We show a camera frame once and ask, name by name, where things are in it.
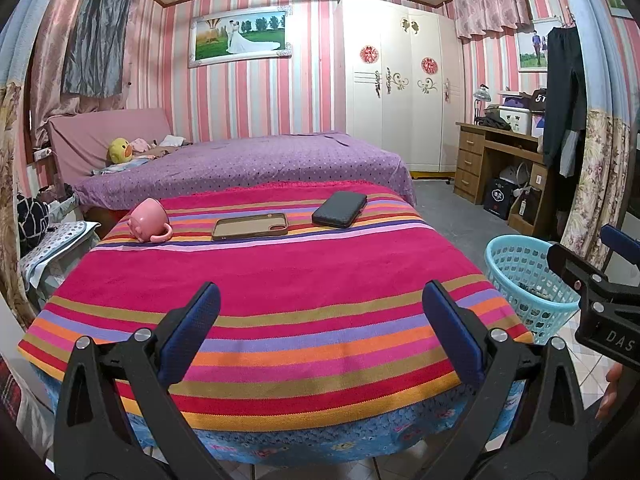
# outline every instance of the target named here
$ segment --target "power socket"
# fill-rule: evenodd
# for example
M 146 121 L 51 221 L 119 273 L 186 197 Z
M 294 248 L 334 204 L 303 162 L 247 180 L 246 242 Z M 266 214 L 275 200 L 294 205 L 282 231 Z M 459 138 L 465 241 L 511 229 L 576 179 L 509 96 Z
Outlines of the power socket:
M 51 153 L 53 153 L 53 150 L 51 148 L 42 148 L 37 152 L 33 152 L 33 160 L 42 160 L 43 158 L 47 158 L 49 155 L 51 155 Z

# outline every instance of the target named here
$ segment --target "red paper cut decoration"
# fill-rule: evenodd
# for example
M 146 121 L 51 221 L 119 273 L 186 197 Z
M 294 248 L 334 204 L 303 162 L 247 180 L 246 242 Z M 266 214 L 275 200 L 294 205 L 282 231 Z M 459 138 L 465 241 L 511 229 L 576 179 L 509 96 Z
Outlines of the red paper cut decoration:
M 375 63 L 378 60 L 378 50 L 371 46 L 363 46 L 360 51 L 360 59 L 365 63 Z
M 429 75 L 433 75 L 438 71 L 438 64 L 431 57 L 425 57 L 420 64 L 422 69 Z

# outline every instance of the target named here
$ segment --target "white wardrobe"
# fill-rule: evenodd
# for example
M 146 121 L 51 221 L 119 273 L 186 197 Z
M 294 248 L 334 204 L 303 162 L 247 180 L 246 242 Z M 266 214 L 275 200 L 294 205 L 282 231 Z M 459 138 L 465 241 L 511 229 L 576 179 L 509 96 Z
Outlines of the white wardrobe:
M 453 20 L 383 0 L 340 0 L 334 23 L 346 132 L 397 153 L 411 171 L 456 171 L 464 76 Z

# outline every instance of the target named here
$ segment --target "basket rim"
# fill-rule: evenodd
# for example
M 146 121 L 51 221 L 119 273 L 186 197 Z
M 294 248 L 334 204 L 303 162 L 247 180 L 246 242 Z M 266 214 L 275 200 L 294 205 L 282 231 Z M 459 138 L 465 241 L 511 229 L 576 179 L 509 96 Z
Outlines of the basket rim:
M 541 251 L 542 250 L 548 251 L 548 248 L 551 247 L 551 245 L 552 245 L 549 242 L 545 242 L 544 240 L 539 240 L 538 238 L 533 238 L 533 237 L 525 236 L 525 235 L 501 235 L 501 236 L 497 236 L 486 245 L 486 248 L 484 250 L 484 261 L 486 263 L 486 266 L 488 267 L 488 270 L 490 270 L 491 272 L 494 272 L 496 274 L 499 274 L 501 277 L 503 277 L 504 281 L 501 283 L 501 285 L 503 285 L 505 288 L 510 290 L 512 293 L 513 292 L 517 292 L 518 294 L 522 294 L 522 295 L 524 295 L 525 298 L 534 301 L 535 303 L 539 304 L 540 306 L 548 306 L 550 309 L 554 309 L 556 311 L 559 311 L 559 310 L 562 310 L 562 311 L 578 310 L 580 308 L 580 299 L 579 298 L 578 298 L 577 301 L 572 301 L 571 303 L 558 303 L 556 301 L 545 300 L 544 298 L 540 298 L 540 297 L 536 296 L 535 294 L 531 294 L 528 290 L 525 290 L 524 288 L 520 288 L 519 286 L 517 286 L 509 278 L 507 278 L 507 276 L 505 276 L 505 274 L 500 269 L 498 269 L 498 267 L 496 267 L 494 261 L 491 258 L 492 247 L 494 247 L 494 245 L 497 245 L 500 242 L 508 243 L 511 240 L 513 240 L 515 242 L 517 240 L 524 240 L 524 239 L 527 240 L 527 243 L 530 242 L 530 241 L 533 242 L 532 244 L 529 244 L 529 245 L 538 245 L 540 247 L 539 250 L 541 250 Z

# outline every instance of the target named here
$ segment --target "plaid cloth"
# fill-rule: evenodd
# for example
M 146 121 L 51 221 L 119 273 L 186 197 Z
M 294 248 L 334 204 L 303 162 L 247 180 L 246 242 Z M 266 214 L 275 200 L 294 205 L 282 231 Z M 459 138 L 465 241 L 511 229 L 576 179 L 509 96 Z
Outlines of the plaid cloth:
M 18 418 L 18 409 L 22 400 L 20 385 L 15 382 L 11 370 L 0 356 L 0 403 L 15 422 Z

